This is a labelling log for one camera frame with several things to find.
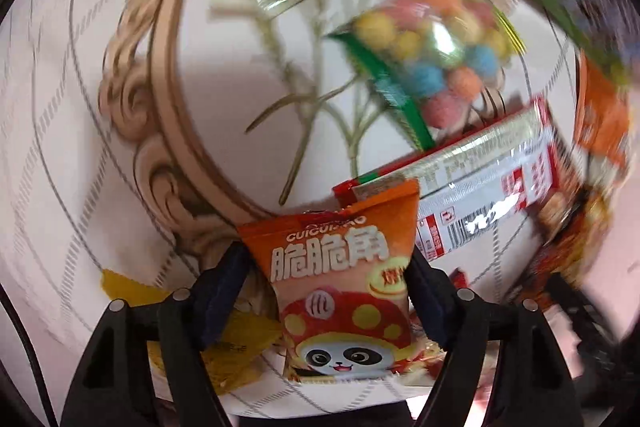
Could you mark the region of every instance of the yellow candy ball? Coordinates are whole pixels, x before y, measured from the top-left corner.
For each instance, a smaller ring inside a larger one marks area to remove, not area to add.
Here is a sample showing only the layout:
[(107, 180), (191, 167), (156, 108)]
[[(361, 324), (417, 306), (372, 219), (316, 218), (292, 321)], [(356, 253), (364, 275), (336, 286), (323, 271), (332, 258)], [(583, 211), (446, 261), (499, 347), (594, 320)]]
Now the yellow candy ball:
[(399, 62), (416, 60), (420, 55), (421, 45), (422, 39), (416, 32), (402, 32), (391, 47), (391, 54)]
[(446, 21), (449, 33), (467, 45), (477, 44), (482, 38), (482, 25), (468, 10), (462, 10)]
[(502, 33), (498, 30), (490, 28), (482, 38), (482, 44), (491, 48), (496, 57), (504, 58), (507, 55), (509, 47)]
[(357, 38), (374, 52), (388, 49), (398, 36), (394, 20), (378, 11), (358, 17), (353, 28)]

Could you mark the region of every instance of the orange snack bag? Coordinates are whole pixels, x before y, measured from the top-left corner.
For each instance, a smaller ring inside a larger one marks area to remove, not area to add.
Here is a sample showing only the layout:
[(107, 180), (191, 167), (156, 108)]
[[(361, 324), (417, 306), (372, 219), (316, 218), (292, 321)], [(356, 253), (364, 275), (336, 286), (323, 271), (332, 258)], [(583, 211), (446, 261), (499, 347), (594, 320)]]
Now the orange snack bag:
[(616, 86), (584, 54), (580, 54), (580, 92), (574, 141), (596, 156), (626, 169), (630, 126), (628, 103)]
[(288, 378), (379, 378), (420, 357), (403, 276), (417, 207), (410, 180), (338, 212), (239, 228), (278, 299)]

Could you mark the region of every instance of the white and red package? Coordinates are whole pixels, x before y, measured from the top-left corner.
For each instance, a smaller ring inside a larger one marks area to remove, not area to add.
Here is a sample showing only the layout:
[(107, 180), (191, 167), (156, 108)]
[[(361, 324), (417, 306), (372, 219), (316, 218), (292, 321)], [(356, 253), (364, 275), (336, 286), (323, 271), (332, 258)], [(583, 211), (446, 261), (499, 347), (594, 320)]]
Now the white and red package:
[(517, 153), (421, 198), (418, 249), (432, 261), (542, 200), (558, 184), (555, 161), (553, 129), (548, 127)]

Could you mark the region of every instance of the barcode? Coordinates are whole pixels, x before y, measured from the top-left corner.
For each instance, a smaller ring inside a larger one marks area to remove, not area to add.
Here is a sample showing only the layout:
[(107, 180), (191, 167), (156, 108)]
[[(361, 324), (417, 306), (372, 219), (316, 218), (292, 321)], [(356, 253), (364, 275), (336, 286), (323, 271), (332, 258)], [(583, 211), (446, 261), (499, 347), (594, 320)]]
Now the barcode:
[(471, 237), (473, 235), (478, 234), (481, 230), (476, 230), (476, 227), (468, 227), (468, 224), (476, 219), (478, 216), (486, 216), (489, 212), (489, 207), (483, 206), (482, 208), (478, 208), (478, 210), (473, 211), (468, 216), (463, 217), (462, 219), (457, 220), (455, 223), (452, 223), (447, 227), (447, 232), (449, 232), (449, 238), (451, 240), (451, 244), (453, 248), (458, 248), (471, 241)]

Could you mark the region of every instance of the beige ornate rim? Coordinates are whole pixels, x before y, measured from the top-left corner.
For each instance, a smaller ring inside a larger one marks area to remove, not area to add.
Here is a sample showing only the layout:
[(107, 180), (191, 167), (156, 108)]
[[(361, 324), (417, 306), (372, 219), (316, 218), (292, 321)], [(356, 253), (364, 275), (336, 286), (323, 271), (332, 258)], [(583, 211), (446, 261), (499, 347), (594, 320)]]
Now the beige ornate rim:
[[(209, 267), (237, 237), (236, 225), (271, 214), (228, 182), (193, 129), (176, 63), (182, 3), (126, 1), (105, 51), (98, 105), (120, 137), (137, 147), (135, 181), (149, 210)], [(148, 51), (136, 57), (147, 34)], [(468, 123), (470, 115), (460, 130)]]

